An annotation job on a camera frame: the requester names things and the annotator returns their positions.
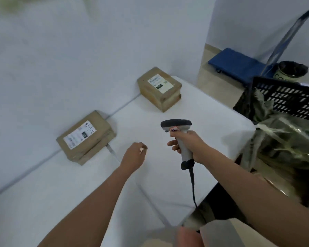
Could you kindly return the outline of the cardboard parcel with printed label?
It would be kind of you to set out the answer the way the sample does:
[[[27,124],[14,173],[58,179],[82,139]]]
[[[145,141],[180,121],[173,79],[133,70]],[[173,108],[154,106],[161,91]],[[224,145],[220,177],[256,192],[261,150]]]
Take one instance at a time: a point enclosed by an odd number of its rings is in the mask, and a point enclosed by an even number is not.
[[[182,84],[158,67],[139,77],[137,84],[140,93],[163,113],[181,100]]]

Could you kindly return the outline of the cardboard parcel with handwritten label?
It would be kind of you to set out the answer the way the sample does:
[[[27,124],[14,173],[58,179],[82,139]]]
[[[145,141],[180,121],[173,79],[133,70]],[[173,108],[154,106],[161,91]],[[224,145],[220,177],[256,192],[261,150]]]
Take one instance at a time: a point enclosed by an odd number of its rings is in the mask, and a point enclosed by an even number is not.
[[[84,165],[116,137],[116,133],[98,111],[93,111],[56,141],[68,160]]]

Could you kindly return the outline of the blue platform trolley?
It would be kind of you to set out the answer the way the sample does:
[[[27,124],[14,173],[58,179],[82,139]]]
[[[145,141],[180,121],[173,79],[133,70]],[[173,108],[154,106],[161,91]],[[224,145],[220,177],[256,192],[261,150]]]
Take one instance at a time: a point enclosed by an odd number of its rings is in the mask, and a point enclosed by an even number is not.
[[[248,86],[252,82],[254,76],[273,78],[278,69],[278,60],[308,19],[309,10],[300,16],[288,30],[282,40],[274,48],[267,63],[262,63],[255,58],[226,48],[210,59],[208,64],[212,66],[217,73],[226,74],[244,86]]]

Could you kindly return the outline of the person's right forearm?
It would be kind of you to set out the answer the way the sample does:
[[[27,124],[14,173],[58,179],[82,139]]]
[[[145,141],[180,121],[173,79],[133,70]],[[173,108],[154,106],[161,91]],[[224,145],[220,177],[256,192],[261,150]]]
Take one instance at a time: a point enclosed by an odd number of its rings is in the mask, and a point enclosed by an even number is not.
[[[209,146],[199,155],[201,163],[262,236],[279,247],[309,247],[309,208]]]

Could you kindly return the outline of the person's left hand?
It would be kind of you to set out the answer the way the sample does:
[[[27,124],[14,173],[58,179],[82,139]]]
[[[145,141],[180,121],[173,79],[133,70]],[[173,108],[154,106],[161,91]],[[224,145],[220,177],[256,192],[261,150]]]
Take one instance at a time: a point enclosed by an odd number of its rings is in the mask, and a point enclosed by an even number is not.
[[[126,150],[120,167],[124,173],[131,175],[144,163],[146,155],[139,155],[133,151],[133,144]]]

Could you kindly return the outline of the person's left forearm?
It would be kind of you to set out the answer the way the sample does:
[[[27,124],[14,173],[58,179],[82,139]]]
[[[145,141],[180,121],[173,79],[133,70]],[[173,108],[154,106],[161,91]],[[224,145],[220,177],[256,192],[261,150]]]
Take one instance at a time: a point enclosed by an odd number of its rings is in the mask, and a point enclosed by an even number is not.
[[[134,172],[131,166],[121,164],[37,247],[100,247],[121,191]]]

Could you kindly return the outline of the grey handheld barcode scanner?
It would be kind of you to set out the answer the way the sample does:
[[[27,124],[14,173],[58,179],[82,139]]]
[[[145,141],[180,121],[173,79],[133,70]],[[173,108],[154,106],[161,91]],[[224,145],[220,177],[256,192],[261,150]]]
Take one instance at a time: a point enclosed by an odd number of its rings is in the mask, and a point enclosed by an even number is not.
[[[191,125],[192,122],[186,119],[170,119],[161,122],[161,128],[165,132],[181,131],[187,133]],[[181,140],[178,139],[177,141],[181,149],[181,169],[192,170],[194,167],[193,153],[184,145]]]

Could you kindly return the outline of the black plastic crate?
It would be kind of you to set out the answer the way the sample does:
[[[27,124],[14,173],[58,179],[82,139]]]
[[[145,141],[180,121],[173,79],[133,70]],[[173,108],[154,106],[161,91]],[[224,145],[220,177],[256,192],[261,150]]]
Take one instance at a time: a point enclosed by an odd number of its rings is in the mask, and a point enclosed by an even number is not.
[[[309,120],[309,85],[255,76],[252,88],[274,111]]]

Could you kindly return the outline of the clear plastic bag bundle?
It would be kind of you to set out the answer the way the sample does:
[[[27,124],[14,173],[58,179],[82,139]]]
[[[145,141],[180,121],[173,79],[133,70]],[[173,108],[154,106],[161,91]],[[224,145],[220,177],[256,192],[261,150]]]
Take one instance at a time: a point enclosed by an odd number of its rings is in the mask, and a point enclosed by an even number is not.
[[[257,88],[245,91],[234,110],[256,131],[242,152],[241,167],[250,171],[257,158],[283,169],[309,170],[309,120],[276,112]]]

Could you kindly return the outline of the bin with black liner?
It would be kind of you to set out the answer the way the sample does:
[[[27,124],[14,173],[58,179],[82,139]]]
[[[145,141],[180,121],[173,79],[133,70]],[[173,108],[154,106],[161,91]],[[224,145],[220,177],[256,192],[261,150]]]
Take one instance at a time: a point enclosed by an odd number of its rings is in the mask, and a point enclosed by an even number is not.
[[[290,82],[300,82],[300,79],[308,73],[308,66],[293,61],[282,61],[277,65],[273,75],[274,79]]]

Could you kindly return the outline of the person's right hand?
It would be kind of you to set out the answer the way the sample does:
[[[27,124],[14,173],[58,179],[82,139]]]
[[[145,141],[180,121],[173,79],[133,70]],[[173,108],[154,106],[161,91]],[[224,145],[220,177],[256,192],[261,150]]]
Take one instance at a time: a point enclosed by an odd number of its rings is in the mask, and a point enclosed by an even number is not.
[[[177,151],[179,154],[181,154],[181,149],[178,145],[178,139],[193,153],[195,162],[202,165],[205,165],[215,153],[215,149],[208,146],[196,132],[188,131],[187,133],[181,132],[179,138],[176,137],[167,143],[168,146],[172,146],[173,151]]]

